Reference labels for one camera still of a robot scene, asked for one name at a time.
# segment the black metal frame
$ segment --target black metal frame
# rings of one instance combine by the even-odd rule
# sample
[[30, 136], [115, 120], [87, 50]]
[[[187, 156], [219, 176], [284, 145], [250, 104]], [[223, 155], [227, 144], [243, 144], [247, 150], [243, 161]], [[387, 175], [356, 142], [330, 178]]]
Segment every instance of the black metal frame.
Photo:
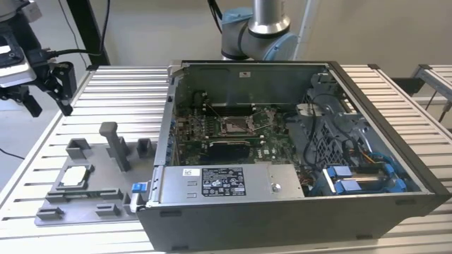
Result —
[[[84, 41], [86, 49], [90, 52], [98, 52], [102, 36], [92, 12], [91, 2], [90, 0], [67, 0], [67, 3], [78, 25], [82, 40]], [[100, 56], [88, 56], [92, 65], [111, 65], [106, 47], [103, 48]]]

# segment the cables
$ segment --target cables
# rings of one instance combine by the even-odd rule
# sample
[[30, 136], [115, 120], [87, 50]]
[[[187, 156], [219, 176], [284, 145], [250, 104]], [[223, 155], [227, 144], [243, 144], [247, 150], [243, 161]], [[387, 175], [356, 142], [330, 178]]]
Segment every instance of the cables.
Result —
[[444, 116], [446, 116], [447, 111], [443, 111], [442, 116], [439, 117], [438, 121], [442, 123]]
[[[70, 29], [71, 29], [71, 33], [72, 33], [72, 36], [74, 36], [74, 40], [75, 40], [75, 42], [76, 42], [76, 47], [78, 47], [78, 49], [80, 49], [79, 42], [78, 42], [78, 37], [76, 37], [76, 33], [74, 32], [72, 26], [71, 26], [71, 24], [70, 24], [70, 20], [68, 20], [68, 16], [66, 15], [66, 11], [64, 11], [64, 8], [63, 8], [62, 0], [58, 0], [58, 3], [59, 3], [59, 6], [60, 6], [60, 8], [62, 8], [62, 12], [63, 12], [63, 15], [64, 15], [66, 23], [68, 24], [68, 27], [70, 27]], [[79, 54], [80, 54], [82, 60], [84, 61], [86, 69], [87, 69], [87, 68], [88, 68], [87, 61], [86, 61], [86, 59], [84, 59], [82, 53], [79, 53]]]
[[380, 152], [372, 152], [372, 153], [368, 154], [368, 156], [370, 156], [370, 157], [372, 157], [372, 156], [382, 157], [383, 159], [386, 159], [386, 160], [390, 162], [390, 164], [391, 164], [392, 166], [395, 166], [395, 161], [394, 161], [388, 156], [386, 156], [383, 153], [380, 153]]
[[218, 5], [216, 0], [207, 0], [207, 3], [210, 5], [211, 14], [212, 14], [212, 17], [214, 17], [215, 24], [218, 26], [220, 33], [222, 33], [219, 19], [220, 20], [223, 19], [223, 14], [222, 14], [222, 11], [220, 11], [220, 7]]
[[431, 103], [432, 103], [432, 100], [434, 100], [434, 98], [435, 98], [436, 93], [438, 93], [438, 91], [435, 91], [435, 93], [434, 93], [434, 95], [432, 95], [432, 98], [431, 98], [430, 102], [427, 103], [426, 110], [430, 109], [430, 106], [431, 106]]
[[0, 148], [0, 152], [3, 152], [6, 155], [10, 155], [10, 156], [16, 157], [16, 158], [19, 158], [19, 159], [22, 159], [22, 160], [26, 160], [24, 157], [19, 156], [19, 155], [15, 155], [14, 153], [7, 152], [7, 151], [3, 150], [2, 148]]
[[104, 50], [104, 42], [106, 42], [106, 34], [107, 34], [107, 25], [108, 25], [108, 20], [110, 20], [110, 15], [111, 15], [111, 0], [107, 0], [107, 13], [106, 13], [106, 20], [104, 20], [104, 26], [103, 26], [103, 31], [102, 31], [102, 39], [100, 39], [100, 45], [99, 45], [99, 52], [90, 52], [86, 49], [66, 49], [60, 51], [50, 51], [48, 52], [48, 58], [59, 57], [62, 55], [72, 54], [72, 53], [86, 53], [92, 56], [102, 56], [103, 55], [103, 50]]

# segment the slotted aluminum surface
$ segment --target slotted aluminum surface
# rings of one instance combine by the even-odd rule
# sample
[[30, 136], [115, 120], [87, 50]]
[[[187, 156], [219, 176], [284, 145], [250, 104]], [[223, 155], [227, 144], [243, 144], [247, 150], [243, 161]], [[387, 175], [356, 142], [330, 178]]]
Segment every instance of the slotted aluminum surface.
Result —
[[422, 78], [452, 101], [452, 65], [420, 65], [414, 76]]
[[[364, 94], [396, 128], [436, 177], [452, 191], [452, 138], [384, 73], [344, 66]], [[128, 141], [159, 136], [166, 99], [166, 67], [102, 67], [87, 75], [70, 117], [59, 114], [0, 193], [0, 247], [16, 253], [152, 252], [140, 223], [38, 228], [34, 216], [66, 161], [71, 138], [106, 143], [100, 123], [116, 121]], [[379, 240], [307, 244], [207, 253], [447, 253], [452, 250], [452, 201], [428, 216], [404, 220]]]

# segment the black cable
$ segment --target black cable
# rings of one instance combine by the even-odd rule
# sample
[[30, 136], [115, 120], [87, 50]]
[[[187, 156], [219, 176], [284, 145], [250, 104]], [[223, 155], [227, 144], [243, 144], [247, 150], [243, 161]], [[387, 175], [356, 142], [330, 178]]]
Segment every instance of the black cable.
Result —
[[19, 158], [19, 159], [23, 159], [23, 160], [26, 160], [26, 158], [24, 158], [24, 157], [19, 156], [19, 155], [15, 155], [15, 154], [12, 154], [12, 153], [10, 153], [10, 152], [7, 152], [7, 151], [6, 151], [6, 150], [3, 150], [2, 148], [0, 148], [0, 152], [3, 152], [6, 155], [10, 155], [10, 156], [12, 156], [12, 157], [16, 157], [16, 158]]
[[102, 56], [103, 50], [104, 50], [104, 42], [106, 42], [106, 34], [107, 34], [107, 25], [108, 25], [108, 19], [111, 15], [111, 0], [107, 0], [107, 13], [106, 13], [106, 20], [104, 20], [104, 26], [102, 31], [102, 39], [100, 39], [100, 45], [99, 45], [99, 52], [91, 52], [86, 49], [66, 49], [60, 51], [50, 51], [48, 52], [48, 58], [59, 57], [62, 55], [72, 54], [72, 53], [86, 53], [92, 56]]
[[439, 120], [438, 120], [438, 121], [439, 121], [440, 123], [442, 123], [442, 121], [443, 121], [443, 119], [444, 119], [446, 113], [447, 113], [447, 112], [443, 111], [442, 116], [439, 117]]
[[111, 16], [111, 5], [112, 5], [112, 1], [107, 0], [107, 13], [106, 13], [106, 20], [104, 20], [104, 28], [102, 30], [99, 53], [102, 53], [103, 50], [104, 50], [106, 35], [107, 35], [107, 25], [108, 25], [108, 19], [110, 19], [110, 16]]
[[[66, 11], [64, 11], [64, 8], [63, 8], [62, 0], [58, 0], [58, 3], [59, 3], [59, 6], [60, 6], [60, 8], [62, 8], [62, 12], [63, 12], [63, 15], [64, 15], [66, 23], [68, 24], [68, 27], [70, 27], [71, 32], [72, 32], [74, 40], [75, 40], [75, 42], [76, 42], [76, 47], [78, 47], [78, 49], [80, 49], [79, 42], [78, 42], [78, 37], [76, 37], [76, 33], [75, 33], [75, 31], [74, 31], [74, 29], [72, 29], [72, 26], [71, 26], [71, 24], [70, 24], [70, 20], [68, 20], [68, 16], [66, 15]], [[82, 53], [79, 53], [79, 54], [80, 54], [82, 60], [84, 61], [86, 69], [87, 69], [87, 68], [88, 68], [87, 61], [86, 61], [86, 59], [84, 59]]]
[[211, 5], [212, 5], [212, 8], [214, 8], [214, 10], [215, 10], [215, 13], [216, 13], [218, 16], [219, 16], [219, 19], [223, 20], [223, 13], [222, 13], [222, 10], [220, 10], [218, 1], [216, 1], [216, 0], [211, 0]]
[[312, 169], [315, 171], [320, 171], [319, 168], [318, 168], [318, 165], [316, 163], [312, 163], [308, 161], [308, 158], [307, 158], [307, 153], [308, 153], [308, 149], [310, 149], [310, 146], [311, 146], [311, 143], [312, 143], [312, 140], [314, 140], [314, 134], [316, 132], [316, 111], [314, 109], [314, 105], [308, 103], [308, 106], [312, 106], [312, 125], [311, 125], [311, 133], [310, 133], [310, 137], [308, 137], [308, 143], [306, 144], [304, 146], [304, 150], [303, 150], [303, 160], [304, 162], [312, 167]]
[[215, 24], [218, 26], [218, 29], [222, 33], [222, 28], [220, 28], [220, 23], [219, 23], [219, 19], [218, 19], [218, 16], [223, 17], [223, 14], [222, 14], [222, 11], [220, 11], [220, 8], [219, 8], [219, 5], [216, 4], [216, 2], [214, 3], [215, 1], [212, 0], [207, 0], [207, 3], [210, 5], [210, 9], [211, 9], [211, 14], [212, 14], [212, 17], [214, 17], [214, 21], [215, 21]]
[[432, 100], [434, 100], [434, 98], [435, 98], [436, 93], [438, 93], [438, 92], [435, 91], [435, 93], [434, 93], [434, 95], [432, 95], [432, 98], [431, 98], [430, 102], [427, 103], [426, 110], [430, 109], [430, 105], [431, 105], [431, 103], [432, 103]]

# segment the floor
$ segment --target floor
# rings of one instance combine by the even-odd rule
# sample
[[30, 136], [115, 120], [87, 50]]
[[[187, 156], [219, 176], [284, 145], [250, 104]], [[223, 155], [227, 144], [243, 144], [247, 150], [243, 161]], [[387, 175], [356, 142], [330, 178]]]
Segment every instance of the floor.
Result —
[[[55, 103], [47, 95], [34, 88], [31, 93], [43, 107], [40, 117], [34, 118], [24, 107], [11, 107], [16, 110], [0, 111], [0, 148], [22, 157], [27, 156], [56, 114]], [[20, 159], [0, 152], [0, 191], [20, 163]]]

